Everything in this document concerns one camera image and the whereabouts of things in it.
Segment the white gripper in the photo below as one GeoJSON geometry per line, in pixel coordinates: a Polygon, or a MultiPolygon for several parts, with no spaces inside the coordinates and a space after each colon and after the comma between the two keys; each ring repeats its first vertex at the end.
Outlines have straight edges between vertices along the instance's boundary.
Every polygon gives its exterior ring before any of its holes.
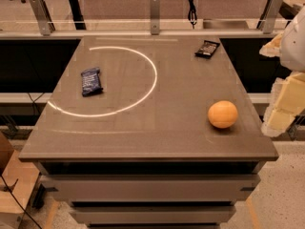
{"type": "Polygon", "coordinates": [[[298,73],[305,72],[305,7],[285,31],[265,44],[259,53],[267,57],[280,55],[281,65],[296,71],[285,79],[275,80],[270,104],[263,116],[262,133],[268,137],[277,137],[305,110],[305,73],[298,73]]]}

